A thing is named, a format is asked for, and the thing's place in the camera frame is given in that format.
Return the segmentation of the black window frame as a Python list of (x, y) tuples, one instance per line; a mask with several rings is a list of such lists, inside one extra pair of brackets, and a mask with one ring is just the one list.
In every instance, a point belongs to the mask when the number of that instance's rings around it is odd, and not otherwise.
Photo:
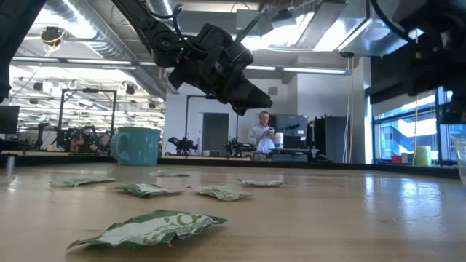
[(440, 165), (456, 160), (454, 141), (466, 139), (466, 124), (440, 124), (437, 109), (452, 92), (439, 87), (415, 97), (400, 95), (372, 105), (373, 150), (376, 161), (414, 153), (431, 146), (431, 160)]

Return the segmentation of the clear plastic bin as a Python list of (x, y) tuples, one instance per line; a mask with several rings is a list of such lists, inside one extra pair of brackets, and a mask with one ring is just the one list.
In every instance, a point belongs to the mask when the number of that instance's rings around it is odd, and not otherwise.
[(457, 166), (462, 185), (466, 187), (466, 139), (454, 141)]

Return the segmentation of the long ceiling light bar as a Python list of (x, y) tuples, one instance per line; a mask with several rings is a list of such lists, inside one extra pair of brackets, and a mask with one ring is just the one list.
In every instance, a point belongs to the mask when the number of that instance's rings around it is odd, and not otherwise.
[[(126, 60), (93, 60), (93, 59), (76, 59), (64, 57), (31, 57), (31, 56), (14, 56), (12, 62), (19, 63), (70, 63), (80, 65), (94, 66), (116, 66), (116, 67), (156, 67), (154, 62), (139, 62)], [(283, 66), (266, 66), (266, 65), (249, 65), (245, 68), (249, 71), (279, 71), (292, 72), (300, 74), (332, 74), (332, 75), (348, 75), (351, 74), (349, 69), (336, 68), (297, 68)]]

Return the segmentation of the background wooden table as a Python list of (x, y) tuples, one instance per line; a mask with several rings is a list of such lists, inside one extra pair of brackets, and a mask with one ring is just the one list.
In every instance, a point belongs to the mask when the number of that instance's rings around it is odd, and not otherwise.
[(188, 160), (215, 160), (215, 161), (251, 161), (251, 158), (248, 157), (228, 157), (228, 156), (179, 156), (179, 155), (169, 155), (162, 156), (161, 159), (188, 159)]

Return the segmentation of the green white stevia packet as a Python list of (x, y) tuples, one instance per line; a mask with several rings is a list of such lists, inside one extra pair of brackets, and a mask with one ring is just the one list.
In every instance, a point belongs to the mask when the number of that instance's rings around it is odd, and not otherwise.
[(281, 180), (241, 180), (241, 179), (238, 179), (238, 181), (243, 186), (250, 186), (250, 187), (271, 188), (271, 187), (281, 187), (287, 184), (285, 181), (281, 181)]
[(169, 171), (154, 171), (150, 172), (149, 176), (152, 178), (176, 178), (176, 177), (190, 177), (191, 175), (186, 172), (169, 172)]
[(106, 176), (100, 177), (79, 177), (79, 178), (67, 178), (64, 180), (53, 180), (50, 182), (51, 186), (54, 187), (61, 187), (61, 186), (69, 186), (69, 187), (76, 187), (76, 186), (83, 186), (87, 184), (94, 184), (94, 183), (106, 183), (106, 182), (114, 182), (115, 178), (110, 178)]
[(111, 245), (137, 247), (169, 245), (174, 239), (185, 239), (202, 233), (227, 219), (213, 215), (176, 210), (155, 210), (115, 223), (102, 234), (72, 242), (68, 249), (81, 245)]
[(114, 190), (126, 192), (140, 198), (150, 198), (162, 195), (179, 195), (183, 193), (182, 191), (173, 191), (157, 186), (155, 184), (147, 183), (135, 183), (128, 184), (126, 186), (117, 186), (114, 187)]
[(234, 202), (253, 196), (251, 193), (235, 191), (223, 186), (201, 186), (197, 188), (188, 186), (188, 188), (195, 191), (197, 194), (216, 198), (224, 202)]

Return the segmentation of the round silver air duct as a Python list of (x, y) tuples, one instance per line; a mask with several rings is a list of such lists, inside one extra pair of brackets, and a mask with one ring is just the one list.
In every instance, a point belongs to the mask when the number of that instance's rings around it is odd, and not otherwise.
[(43, 9), (60, 18), (60, 26), (104, 59), (135, 61), (123, 43), (87, 0), (46, 0)]

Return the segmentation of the black computer monitor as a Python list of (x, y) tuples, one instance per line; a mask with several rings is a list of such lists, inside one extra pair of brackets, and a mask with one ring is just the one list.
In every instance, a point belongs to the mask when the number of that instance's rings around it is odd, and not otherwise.
[(19, 106), (0, 106), (0, 134), (17, 133)]

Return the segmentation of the yellow-green cylinder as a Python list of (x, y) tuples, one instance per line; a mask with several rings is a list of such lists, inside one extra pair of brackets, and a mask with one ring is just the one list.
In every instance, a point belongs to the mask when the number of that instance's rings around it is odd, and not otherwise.
[(417, 146), (414, 156), (414, 164), (421, 167), (429, 167), (431, 160), (431, 146)]

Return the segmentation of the black ceiling-mounted device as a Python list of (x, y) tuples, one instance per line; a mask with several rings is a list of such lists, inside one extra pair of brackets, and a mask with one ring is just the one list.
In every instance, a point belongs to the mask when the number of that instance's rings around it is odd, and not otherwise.
[(59, 47), (66, 31), (55, 26), (47, 26), (40, 34), (41, 42), (50, 47)]

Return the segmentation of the black shelf cabinet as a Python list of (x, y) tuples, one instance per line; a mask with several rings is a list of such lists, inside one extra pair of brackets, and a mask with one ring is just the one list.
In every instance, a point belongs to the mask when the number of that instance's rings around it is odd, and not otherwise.
[(307, 162), (310, 154), (307, 145), (308, 118), (303, 115), (272, 114), (269, 125), (284, 134), (283, 148), (275, 148), (270, 156), (273, 162)]

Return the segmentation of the tall black cabinet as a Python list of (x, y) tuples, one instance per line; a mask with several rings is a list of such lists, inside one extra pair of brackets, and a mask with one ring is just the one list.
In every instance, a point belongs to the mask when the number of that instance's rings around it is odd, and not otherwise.
[(325, 156), (334, 163), (345, 163), (350, 147), (345, 116), (321, 116), (314, 119), (314, 147), (317, 156)]

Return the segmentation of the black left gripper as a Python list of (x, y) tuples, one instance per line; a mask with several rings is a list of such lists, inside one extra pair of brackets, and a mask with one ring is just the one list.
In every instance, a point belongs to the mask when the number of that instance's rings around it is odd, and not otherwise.
[(243, 116), (248, 109), (273, 104), (268, 94), (245, 78), (243, 70), (252, 62), (252, 53), (240, 41), (221, 28), (206, 24), (187, 41), (168, 80), (175, 88), (190, 84), (228, 103)]

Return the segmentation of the teal ceramic mug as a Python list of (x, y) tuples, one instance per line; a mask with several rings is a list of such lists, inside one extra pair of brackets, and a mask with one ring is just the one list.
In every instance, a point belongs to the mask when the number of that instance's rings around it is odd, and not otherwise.
[(160, 130), (145, 127), (119, 127), (117, 130), (111, 139), (110, 154), (119, 164), (157, 165)]

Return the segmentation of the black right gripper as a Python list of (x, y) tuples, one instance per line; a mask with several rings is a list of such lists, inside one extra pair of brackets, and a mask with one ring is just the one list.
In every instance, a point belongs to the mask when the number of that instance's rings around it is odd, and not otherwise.
[(409, 44), (402, 70), (406, 93), (415, 96), (439, 87), (452, 92), (439, 106), (441, 124), (466, 124), (466, 34), (423, 34)]

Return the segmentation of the grey metal post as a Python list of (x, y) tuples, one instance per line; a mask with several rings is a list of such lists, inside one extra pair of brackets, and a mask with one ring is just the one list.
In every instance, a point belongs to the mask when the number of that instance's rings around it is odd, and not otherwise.
[(16, 156), (14, 154), (7, 155), (6, 174), (7, 174), (8, 180), (10, 180), (13, 176), (13, 173), (15, 170), (15, 160), (16, 160)]

